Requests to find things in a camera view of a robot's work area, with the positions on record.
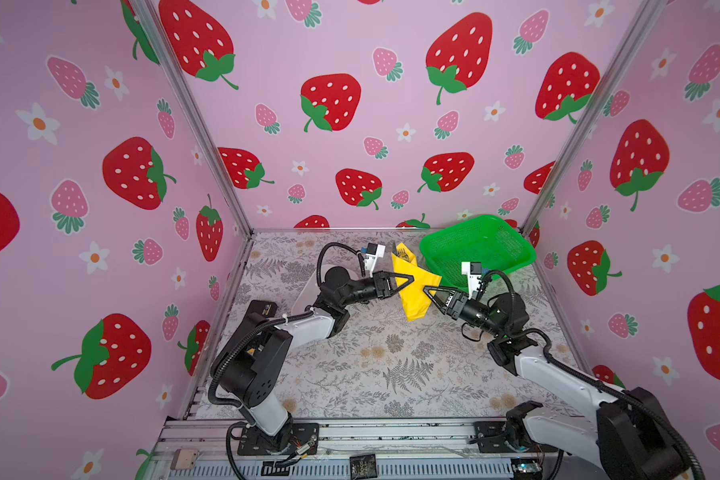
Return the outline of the yellow paper napkin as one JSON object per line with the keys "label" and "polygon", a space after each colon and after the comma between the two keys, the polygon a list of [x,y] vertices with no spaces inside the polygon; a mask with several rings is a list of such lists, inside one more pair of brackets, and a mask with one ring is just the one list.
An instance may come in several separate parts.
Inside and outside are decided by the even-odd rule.
{"label": "yellow paper napkin", "polygon": [[396,274],[410,275],[413,282],[399,291],[402,308],[408,322],[426,316],[430,298],[425,294],[425,286],[438,287],[442,277],[433,274],[418,265],[413,252],[402,242],[396,245],[396,252],[392,255],[393,271]]}

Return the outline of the green plastic basket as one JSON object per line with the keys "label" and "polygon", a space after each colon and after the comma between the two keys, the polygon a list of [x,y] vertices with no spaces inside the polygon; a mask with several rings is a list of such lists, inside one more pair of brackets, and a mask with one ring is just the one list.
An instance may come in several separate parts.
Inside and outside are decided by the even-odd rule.
{"label": "green plastic basket", "polygon": [[425,236],[419,245],[431,272],[441,284],[465,291],[463,262],[479,262],[484,270],[510,274],[536,260],[531,244],[505,220],[482,215]]}

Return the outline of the white rectangular tray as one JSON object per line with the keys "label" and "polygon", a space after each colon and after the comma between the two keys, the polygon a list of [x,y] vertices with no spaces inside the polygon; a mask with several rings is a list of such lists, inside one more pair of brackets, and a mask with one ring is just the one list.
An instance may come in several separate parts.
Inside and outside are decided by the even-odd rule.
{"label": "white rectangular tray", "polygon": [[303,313],[310,305],[314,304],[319,294],[320,289],[317,285],[316,276],[312,275],[292,305],[291,313]]}

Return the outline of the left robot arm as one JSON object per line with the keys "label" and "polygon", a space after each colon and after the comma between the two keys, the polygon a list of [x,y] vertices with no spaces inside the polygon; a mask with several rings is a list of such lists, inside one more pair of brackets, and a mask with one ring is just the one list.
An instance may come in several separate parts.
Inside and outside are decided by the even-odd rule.
{"label": "left robot arm", "polygon": [[349,305],[393,297],[413,283],[409,274],[378,271],[353,279],[345,268],[333,267],[304,312],[272,317],[258,311],[246,314],[212,364],[209,401],[237,409],[267,437],[288,436],[292,416],[274,395],[288,353],[340,333],[350,317]]}

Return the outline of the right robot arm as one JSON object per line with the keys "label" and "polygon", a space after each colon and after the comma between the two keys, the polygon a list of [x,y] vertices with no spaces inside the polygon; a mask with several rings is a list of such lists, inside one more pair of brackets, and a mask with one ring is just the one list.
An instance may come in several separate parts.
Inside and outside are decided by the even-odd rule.
{"label": "right robot arm", "polygon": [[512,448],[547,444],[601,468],[611,479],[704,478],[695,454],[653,394],[620,388],[556,359],[548,335],[527,327],[519,294],[508,291],[484,304],[453,288],[428,286],[424,293],[443,315],[490,334],[487,348],[498,366],[578,412],[576,418],[561,419],[538,402],[514,408],[506,415],[505,433]]}

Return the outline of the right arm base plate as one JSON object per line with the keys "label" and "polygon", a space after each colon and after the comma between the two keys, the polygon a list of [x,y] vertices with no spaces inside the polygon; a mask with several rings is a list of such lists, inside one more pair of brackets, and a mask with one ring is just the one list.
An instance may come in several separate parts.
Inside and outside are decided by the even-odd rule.
{"label": "right arm base plate", "polygon": [[481,453],[555,453],[557,448],[532,441],[512,425],[501,421],[478,421],[474,423],[474,435],[468,440]]}

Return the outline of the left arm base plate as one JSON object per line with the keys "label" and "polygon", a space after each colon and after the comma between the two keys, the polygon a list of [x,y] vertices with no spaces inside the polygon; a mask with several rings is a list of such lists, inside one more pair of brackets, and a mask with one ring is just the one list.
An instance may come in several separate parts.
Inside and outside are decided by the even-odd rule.
{"label": "left arm base plate", "polygon": [[318,423],[286,423],[274,436],[258,427],[246,427],[238,440],[239,456],[312,455],[317,452],[320,425]]}

